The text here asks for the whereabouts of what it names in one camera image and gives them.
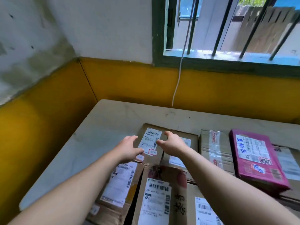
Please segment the white cable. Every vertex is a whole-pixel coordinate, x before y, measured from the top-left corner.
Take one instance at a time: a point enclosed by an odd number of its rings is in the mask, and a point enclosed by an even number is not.
[[[189,20],[189,22],[188,22],[187,36],[186,36],[186,38],[185,38],[185,45],[184,45],[184,47],[183,47],[183,52],[182,52],[181,59],[180,59],[180,64],[179,64],[179,76],[178,76],[177,85],[176,85],[176,88],[175,88],[175,91],[174,91],[174,95],[173,95],[173,99],[172,99],[172,107],[173,107],[173,104],[174,104],[174,98],[175,98],[176,91],[177,91],[177,88],[178,88],[178,85],[179,85],[179,81],[180,81],[181,64],[182,64],[183,55],[184,55],[184,53],[185,53],[185,47],[186,47],[187,41],[188,41],[188,33],[189,33],[189,30],[190,30],[190,22],[191,22],[192,16],[193,16],[194,5],[195,5],[195,0],[193,0],[192,10],[190,11],[190,20]]]

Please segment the beige table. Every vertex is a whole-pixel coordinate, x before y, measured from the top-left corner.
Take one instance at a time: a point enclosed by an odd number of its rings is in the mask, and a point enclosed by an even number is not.
[[[200,135],[201,129],[232,128],[268,135],[273,144],[300,149],[300,125],[101,100],[20,202],[24,210],[59,183],[111,150],[143,123]]]

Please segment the green window frame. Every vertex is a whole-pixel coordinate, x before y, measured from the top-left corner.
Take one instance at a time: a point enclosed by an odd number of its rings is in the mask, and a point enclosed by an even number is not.
[[[156,67],[179,68],[180,56],[164,55],[164,32],[167,27],[168,6],[166,0],[152,0],[152,58]],[[214,58],[185,57],[182,69],[238,73],[278,78],[300,78],[300,65],[265,64],[246,61],[217,60]]]

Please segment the hand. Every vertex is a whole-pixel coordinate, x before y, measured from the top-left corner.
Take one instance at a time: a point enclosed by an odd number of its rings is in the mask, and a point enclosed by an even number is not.
[[[137,139],[137,136],[126,136],[123,140],[121,140],[116,147],[114,147],[113,151],[116,155],[120,156],[120,163],[129,163],[137,155],[140,155],[144,152],[144,149],[138,147],[133,148],[133,141]]]
[[[180,157],[182,151],[188,148],[188,146],[177,134],[174,134],[170,131],[166,131],[164,134],[168,137],[168,140],[157,140],[157,145],[159,145],[165,151],[165,153]]]

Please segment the green foliage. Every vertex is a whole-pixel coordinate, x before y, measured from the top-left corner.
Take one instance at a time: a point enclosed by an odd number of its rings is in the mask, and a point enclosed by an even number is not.
[[[243,3],[244,0],[239,0],[238,4],[241,5]],[[252,6],[263,6],[264,2],[266,0],[254,0],[254,3],[252,4],[253,0],[245,0],[243,5],[251,5]]]

